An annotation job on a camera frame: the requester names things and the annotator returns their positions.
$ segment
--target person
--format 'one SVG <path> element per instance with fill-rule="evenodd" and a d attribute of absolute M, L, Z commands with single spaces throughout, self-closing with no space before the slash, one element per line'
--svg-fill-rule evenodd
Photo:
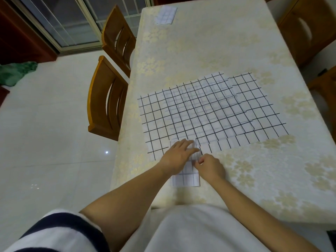
<path fill-rule="evenodd" d="M 149 210 L 165 182 L 198 152 L 176 142 L 157 165 L 95 200 L 79 214 L 54 210 L 32 226 L 12 251 L 320 251 L 225 179 L 212 155 L 195 168 L 229 212 L 201 205 Z"/>

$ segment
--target table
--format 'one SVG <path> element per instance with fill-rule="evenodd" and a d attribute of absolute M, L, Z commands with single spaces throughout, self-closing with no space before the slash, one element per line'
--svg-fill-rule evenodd
<path fill-rule="evenodd" d="M 336 146 L 264 0 L 198 0 L 178 7 L 172 25 L 155 25 L 160 6 L 142 10 L 111 189 L 154 166 L 137 97 L 212 72 L 252 72 L 282 113 L 289 135 L 215 153 L 230 181 L 275 217 L 336 223 Z M 166 183 L 154 207 L 209 203 L 200 187 Z"/>

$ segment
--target striped sleeve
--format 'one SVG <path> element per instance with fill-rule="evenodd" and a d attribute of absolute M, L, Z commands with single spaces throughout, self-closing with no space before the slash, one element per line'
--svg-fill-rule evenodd
<path fill-rule="evenodd" d="M 82 214 L 53 210 L 4 252 L 109 252 L 101 229 Z"/>

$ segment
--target person's right hand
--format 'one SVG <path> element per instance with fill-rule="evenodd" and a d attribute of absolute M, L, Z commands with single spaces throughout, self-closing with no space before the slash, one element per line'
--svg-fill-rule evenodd
<path fill-rule="evenodd" d="M 224 166 L 212 155 L 204 154 L 198 162 L 195 162 L 195 168 L 210 185 L 218 179 L 225 179 Z"/>

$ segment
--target wooden chair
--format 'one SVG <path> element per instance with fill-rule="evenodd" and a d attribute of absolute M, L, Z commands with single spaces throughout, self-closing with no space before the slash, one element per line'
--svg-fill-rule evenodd
<path fill-rule="evenodd" d="M 311 39 L 302 21 L 309 27 Z M 325 0 L 292 0 L 278 27 L 298 67 L 336 39 L 336 17 Z"/>
<path fill-rule="evenodd" d="M 336 66 L 308 83 L 309 90 L 317 91 L 329 107 L 329 117 L 332 125 L 331 136 L 336 143 Z"/>
<path fill-rule="evenodd" d="M 128 83 L 124 78 L 106 57 L 100 56 L 87 97 L 90 133 L 118 140 L 127 88 Z"/>
<path fill-rule="evenodd" d="M 101 34 L 103 50 L 115 61 L 117 66 L 129 77 L 130 58 L 136 39 L 119 7 L 113 7 Z"/>

